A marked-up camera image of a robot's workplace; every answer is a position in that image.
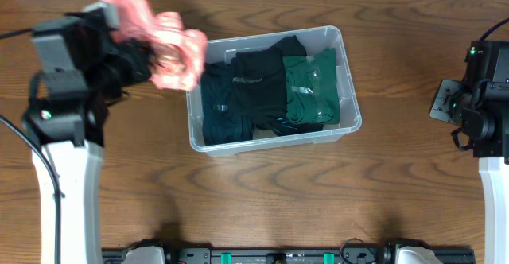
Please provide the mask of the black shirt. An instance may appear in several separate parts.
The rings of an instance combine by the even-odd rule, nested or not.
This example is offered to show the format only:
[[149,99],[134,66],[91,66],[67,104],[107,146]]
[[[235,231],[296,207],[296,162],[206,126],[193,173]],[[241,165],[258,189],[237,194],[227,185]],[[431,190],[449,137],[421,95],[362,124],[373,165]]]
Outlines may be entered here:
[[[307,56],[305,47],[296,36],[282,38],[273,45],[273,48],[278,49],[282,56]],[[288,118],[278,118],[268,123],[256,124],[255,128],[271,130],[277,136],[286,136],[321,131],[324,125],[318,123],[294,124]]]

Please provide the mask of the black garment with tape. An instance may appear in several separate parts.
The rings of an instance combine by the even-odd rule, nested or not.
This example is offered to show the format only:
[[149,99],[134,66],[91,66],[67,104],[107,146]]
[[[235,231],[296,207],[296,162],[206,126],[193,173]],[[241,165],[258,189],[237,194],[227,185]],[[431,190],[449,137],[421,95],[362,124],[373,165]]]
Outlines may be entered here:
[[286,115],[286,76],[280,49],[238,52],[231,60],[230,104],[241,115],[264,123]]

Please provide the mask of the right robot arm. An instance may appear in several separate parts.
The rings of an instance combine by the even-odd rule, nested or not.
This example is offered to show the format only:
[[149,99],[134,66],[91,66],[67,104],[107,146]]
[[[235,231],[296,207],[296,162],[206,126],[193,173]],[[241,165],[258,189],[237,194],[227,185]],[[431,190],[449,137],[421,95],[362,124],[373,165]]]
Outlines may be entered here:
[[462,80],[442,80],[430,118],[453,124],[455,146],[479,160],[484,190],[484,261],[508,264],[508,43],[479,39]]

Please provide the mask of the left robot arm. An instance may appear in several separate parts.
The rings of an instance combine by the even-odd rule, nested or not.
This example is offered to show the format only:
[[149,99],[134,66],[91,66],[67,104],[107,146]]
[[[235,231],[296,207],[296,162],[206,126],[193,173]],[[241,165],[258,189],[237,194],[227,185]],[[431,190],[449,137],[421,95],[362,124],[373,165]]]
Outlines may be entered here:
[[42,64],[22,116],[41,196],[43,263],[101,263],[99,183],[103,127],[126,87],[150,78],[151,50],[116,43],[117,14],[67,13],[32,30]]

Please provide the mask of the dark navy garment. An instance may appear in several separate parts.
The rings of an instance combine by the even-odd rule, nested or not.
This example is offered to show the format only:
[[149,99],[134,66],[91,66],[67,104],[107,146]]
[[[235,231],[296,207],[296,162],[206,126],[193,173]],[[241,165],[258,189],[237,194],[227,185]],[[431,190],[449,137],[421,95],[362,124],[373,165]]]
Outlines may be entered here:
[[202,133],[206,146],[250,141],[253,124],[247,117],[233,111],[230,103],[233,73],[227,64],[206,64],[200,77],[203,110]]

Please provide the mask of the clear plastic storage bin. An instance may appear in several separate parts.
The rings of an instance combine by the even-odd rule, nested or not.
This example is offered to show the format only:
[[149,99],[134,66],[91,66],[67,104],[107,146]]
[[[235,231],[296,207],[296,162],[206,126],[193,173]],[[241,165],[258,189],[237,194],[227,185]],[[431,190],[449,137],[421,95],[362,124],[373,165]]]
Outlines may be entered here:
[[336,50],[336,89],[339,96],[340,122],[326,125],[322,131],[278,137],[271,130],[254,130],[250,141],[230,142],[207,146],[202,134],[203,106],[200,86],[186,93],[189,142],[191,147],[211,157],[226,157],[237,153],[260,149],[272,149],[307,143],[335,142],[346,134],[356,132],[362,125],[362,116],[356,98],[356,91],[350,72],[347,52],[341,31],[326,25],[308,29],[297,29],[276,33],[266,33],[244,37],[211,40],[208,42],[206,61],[228,64],[237,52],[251,52],[268,49],[287,36],[295,36],[306,48],[307,53],[315,55],[326,48]]

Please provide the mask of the coral orange shirt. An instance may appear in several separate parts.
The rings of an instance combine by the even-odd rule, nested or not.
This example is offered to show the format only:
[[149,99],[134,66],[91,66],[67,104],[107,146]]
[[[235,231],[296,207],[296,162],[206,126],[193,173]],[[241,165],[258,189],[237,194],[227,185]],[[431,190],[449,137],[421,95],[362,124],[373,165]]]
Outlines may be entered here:
[[186,29],[178,12],[155,14],[147,0],[103,0],[116,7],[119,30],[114,41],[130,39],[150,44],[154,57],[150,80],[159,89],[191,91],[204,71],[206,35]]

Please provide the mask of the dark green garment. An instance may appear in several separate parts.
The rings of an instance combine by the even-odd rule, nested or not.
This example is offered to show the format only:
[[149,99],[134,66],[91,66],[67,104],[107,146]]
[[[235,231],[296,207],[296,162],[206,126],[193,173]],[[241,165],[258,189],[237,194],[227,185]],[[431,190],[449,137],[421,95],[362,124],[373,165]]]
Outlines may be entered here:
[[336,50],[326,48],[312,56],[286,56],[287,112],[293,124],[337,125]]

